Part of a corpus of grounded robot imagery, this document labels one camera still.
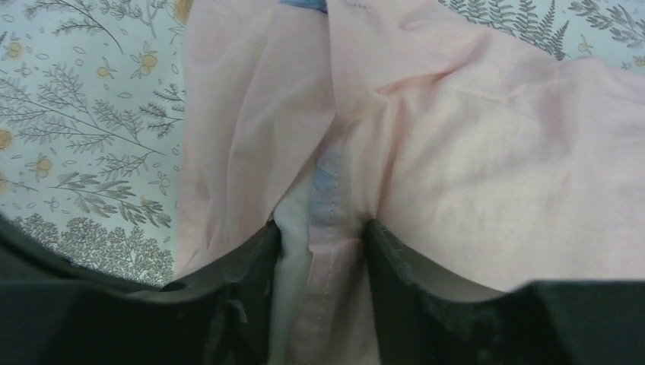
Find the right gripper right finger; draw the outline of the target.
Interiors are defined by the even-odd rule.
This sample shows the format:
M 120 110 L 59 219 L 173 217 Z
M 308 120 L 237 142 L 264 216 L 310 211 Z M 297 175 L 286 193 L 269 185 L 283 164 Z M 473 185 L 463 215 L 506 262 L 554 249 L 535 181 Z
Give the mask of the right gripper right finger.
M 379 221 L 365 249 L 384 364 L 642 364 L 641 281 L 536 281 L 482 301 L 444 299 Z

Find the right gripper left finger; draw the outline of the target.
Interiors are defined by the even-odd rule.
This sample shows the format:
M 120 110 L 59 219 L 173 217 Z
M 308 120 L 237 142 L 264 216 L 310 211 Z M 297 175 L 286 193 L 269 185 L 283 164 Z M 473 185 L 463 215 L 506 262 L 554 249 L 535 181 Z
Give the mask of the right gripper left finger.
M 264 364 L 281 236 L 162 288 L 73 265 L 1 222 L 3 364 Z

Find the white pillow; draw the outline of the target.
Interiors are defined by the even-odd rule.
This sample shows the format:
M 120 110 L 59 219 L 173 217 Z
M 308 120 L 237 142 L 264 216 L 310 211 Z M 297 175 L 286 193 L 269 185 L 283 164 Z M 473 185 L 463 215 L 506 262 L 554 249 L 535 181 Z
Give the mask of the white pillow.
M 291 327 L 310 273 L 309 219 L 314 175 L 314 169 L 302 172 L 273 214 L 281 234 L 281 251 L 273 280 L 268 337 L 270 365 L 286 363 Z

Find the pink purple pillowcase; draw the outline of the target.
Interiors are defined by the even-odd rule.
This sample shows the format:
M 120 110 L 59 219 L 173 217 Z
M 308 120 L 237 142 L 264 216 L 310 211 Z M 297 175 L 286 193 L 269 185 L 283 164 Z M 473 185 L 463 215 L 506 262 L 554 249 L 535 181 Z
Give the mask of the pink purple pillowcase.
M 643 278 L 643 75 L 559 62 L 436 1 L 195 1 L 184 46 L 179 275 L 315 170 L 285 364 L 382 364 L 374 218 L 497 292 Z

